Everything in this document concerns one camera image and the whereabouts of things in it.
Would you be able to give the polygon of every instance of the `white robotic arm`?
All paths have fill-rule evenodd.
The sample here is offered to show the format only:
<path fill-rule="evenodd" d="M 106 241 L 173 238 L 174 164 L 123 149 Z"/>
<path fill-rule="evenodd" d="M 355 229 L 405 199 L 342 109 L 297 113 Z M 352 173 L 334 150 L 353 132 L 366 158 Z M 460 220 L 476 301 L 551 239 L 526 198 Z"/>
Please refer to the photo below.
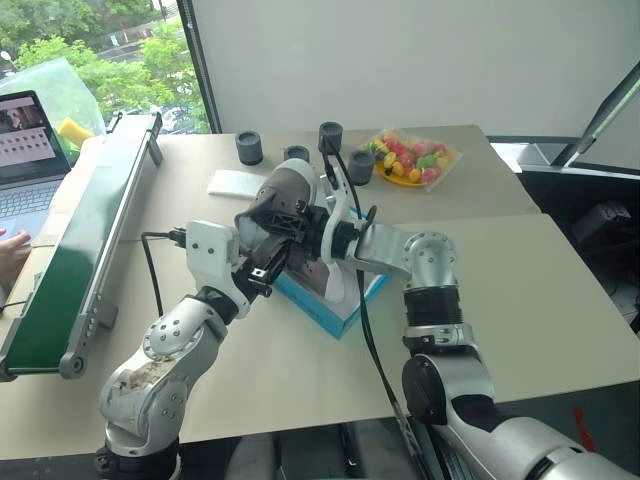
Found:
<path fill-rule="evenodd" d="M 312 169 L 300 162 L 285 162 L 267 180 L 249 210 L 236 217 L 239 231 L 207 222 L 187 226 L 187 264 L 200 291 L 154 322 L 105 385 L 106 442 L 96 462 L 102 478 L 178 475 L 178 433 L 189 392 L 213 364 L 227 325 L 244 316 L 257 295 L 270 294 L 291 249 L 323 260 L 329 252 L 357 269 L 403 278 L 403 342 L 411 358 L 402 383 L 409 411 L 433 426 L 480 478 L 636 478 L 541 422 L 507 417 L 494 406 L 489 373 L 462 320 L 450 239 L 371 219 L 349 221 L 338 208 L 348 195 L 339 172 L 339 188 L 328 199 L 332 219 L 313 206 Z"/>

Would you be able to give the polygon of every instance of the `robotic arm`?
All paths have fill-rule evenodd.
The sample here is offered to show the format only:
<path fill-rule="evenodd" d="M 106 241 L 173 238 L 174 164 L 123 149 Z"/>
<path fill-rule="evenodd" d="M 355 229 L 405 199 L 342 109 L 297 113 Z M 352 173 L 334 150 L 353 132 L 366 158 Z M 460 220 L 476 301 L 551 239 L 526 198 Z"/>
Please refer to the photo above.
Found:
<path fill-rule="evenodd" d="M 316 199 L 313 169 L 293 159 L 236 217 L 237 230 L 190 222 L 178 232 L 199 291 L 152 323 L 136 353 L 105 384 L 106 440 L 96 457 L 101 477 L 178 478 L 178 433 L 194 383 L 215 361 L 227 326 L 244 317 L 258 295 L 270 295 L 296 251 L 406 281 L 403 343 L 411 358 L 402 383 L 409 411 L 434 426 L 480 478 L 635 478 L 534 419 L 497 410 L 471 327 L 462 320 L 452 242 L 437 232 L 351 219 L 346 185 L 340 172 L 332 173 L 337 181 L 322 183 L 328 208 Z"/>

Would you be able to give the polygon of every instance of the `window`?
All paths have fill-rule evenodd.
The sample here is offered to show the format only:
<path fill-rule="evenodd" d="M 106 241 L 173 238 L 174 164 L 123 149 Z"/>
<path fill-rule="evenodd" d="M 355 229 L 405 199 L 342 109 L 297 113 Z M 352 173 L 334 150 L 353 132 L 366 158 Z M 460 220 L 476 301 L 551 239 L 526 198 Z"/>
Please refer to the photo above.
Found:
<path fill-rule="evenodd" d="M 210 127 L 175 0 L 0 0 L 0 78 L 65 57 L 108 123 L 163 117 L 163 133 Z"/>

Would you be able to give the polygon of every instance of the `plastic bag of candy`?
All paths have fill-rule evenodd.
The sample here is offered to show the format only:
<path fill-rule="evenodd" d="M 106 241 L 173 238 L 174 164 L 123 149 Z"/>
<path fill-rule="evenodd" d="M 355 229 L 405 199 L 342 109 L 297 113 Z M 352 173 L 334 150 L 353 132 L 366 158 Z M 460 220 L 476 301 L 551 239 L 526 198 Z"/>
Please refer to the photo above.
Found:
<path fill-rule="evenodd" d="M 373 153 L 375 167 L 386 180 L 428 192 L 451 171 L 462 154 L 438 140 L 387 128 L 361 146 Z"/>

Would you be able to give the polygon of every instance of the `laptop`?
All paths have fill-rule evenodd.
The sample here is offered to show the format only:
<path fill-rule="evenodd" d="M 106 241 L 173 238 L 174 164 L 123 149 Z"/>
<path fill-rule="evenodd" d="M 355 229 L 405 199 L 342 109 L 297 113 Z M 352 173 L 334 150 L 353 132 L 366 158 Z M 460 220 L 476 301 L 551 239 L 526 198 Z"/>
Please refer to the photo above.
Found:
<path fill-rule="evenodd" d="M 70 170 L 36 93 L 0 95 L 0 241 L 38 234 Z"/>

